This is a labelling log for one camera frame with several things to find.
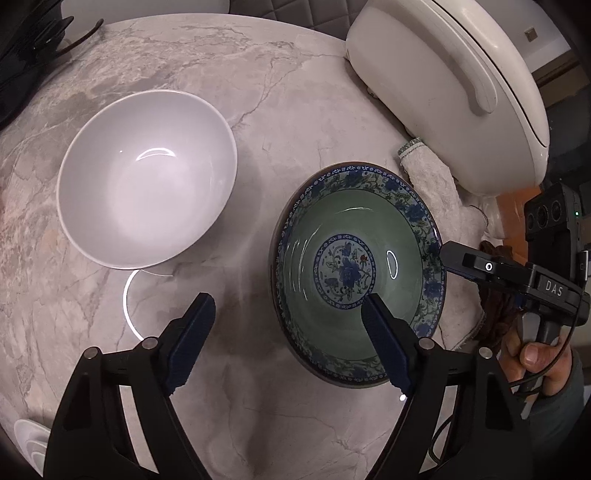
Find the white appliance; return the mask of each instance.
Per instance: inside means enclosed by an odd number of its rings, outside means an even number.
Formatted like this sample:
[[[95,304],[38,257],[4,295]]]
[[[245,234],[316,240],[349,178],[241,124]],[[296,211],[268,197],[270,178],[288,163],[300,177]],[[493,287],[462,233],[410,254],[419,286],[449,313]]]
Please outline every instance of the white appliance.
[[[550,132],[540,93],[475,0],[369,0],[346,46],[368,88],[466,190],[541,183]]]

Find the marble countertop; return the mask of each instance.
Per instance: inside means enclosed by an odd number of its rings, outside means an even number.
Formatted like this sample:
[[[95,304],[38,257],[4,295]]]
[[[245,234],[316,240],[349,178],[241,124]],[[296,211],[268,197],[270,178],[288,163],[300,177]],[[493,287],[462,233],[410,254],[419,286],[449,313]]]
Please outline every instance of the marble countertop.
[[[158,335],[196,294],[217,319],[183,388],[172,396],[214,479],[365,477],[402,408],[390,384],[335,387],[288,350],[268,291],[272,230],[315,171],[363,160],[399,172],[404,129],[372,99],[344,58],[345,43],[248,17],[180,14],[107,25],[43,84],[0,134],[0,423],[48,426],[80,355],[132,348],[122,311],[129,272],[87,260],[56,211],[66,148],[97,111],[133,92],[199,95],[228,120],[238,176],[226,209],[191,248],[140,272],[129,291],[139,332]],[[123,390],[140,462],[153,466],[131,392]]]

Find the human hand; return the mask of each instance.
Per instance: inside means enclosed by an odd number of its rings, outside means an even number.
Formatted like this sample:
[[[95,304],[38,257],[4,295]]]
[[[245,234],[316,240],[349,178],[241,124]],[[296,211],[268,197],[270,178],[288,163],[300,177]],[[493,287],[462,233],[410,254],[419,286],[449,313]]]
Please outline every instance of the human hand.
[[[507,380],[513,382],[523,378],[526,370],[536,374],[546,368],[560,351],[565,339],[566,335],[561,335],[556,346],[528,343],[522,348],[517,329],[513,325],[503,337],[499,358]],[[556,364],[545,374],[542,393],[549,397],[562,390],[569,380],[572,365],[573,354],[569,345]]]

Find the white bowl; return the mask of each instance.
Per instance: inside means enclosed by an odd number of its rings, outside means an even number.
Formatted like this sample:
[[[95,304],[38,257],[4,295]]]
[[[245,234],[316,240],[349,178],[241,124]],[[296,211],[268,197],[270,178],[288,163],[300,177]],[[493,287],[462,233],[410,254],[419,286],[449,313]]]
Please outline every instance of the white bowl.
[[[33,468],[37,471],[39,475],[43,476],[43,465],[45,465],[45,453],[33,452],[31,454],[31,461]]]
[[[18,419],[14,422],[14,436],[17,438],[18,446],[23,453],[27,452],[27,442],[29,440],[47,444],[50,432],[50,429],[36,421]]]
[[[91,260],[150,267],[213,225],[237,166],[232,131],[205,100],[134,93],[103,108],[70,144],[57,179],[60,222]]]
[[[47,451],[47,442],[40,442],[39,440],[27,440],[25,444],[27,453],[31,455],[33,452],[39,452],[45,455]]]

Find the green bowl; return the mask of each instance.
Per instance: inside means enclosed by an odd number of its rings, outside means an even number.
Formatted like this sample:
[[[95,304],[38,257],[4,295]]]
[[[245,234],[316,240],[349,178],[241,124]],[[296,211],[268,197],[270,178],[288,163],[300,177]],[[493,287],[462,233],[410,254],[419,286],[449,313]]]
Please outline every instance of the green bowl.
[[[345,387],[387,380],[361,321],[376,292],[419,337],[437,327],[445,295],[441,241],[404,180],[368,163],[308,179],[285,207],[269,264],[275,310],[302,363]]]

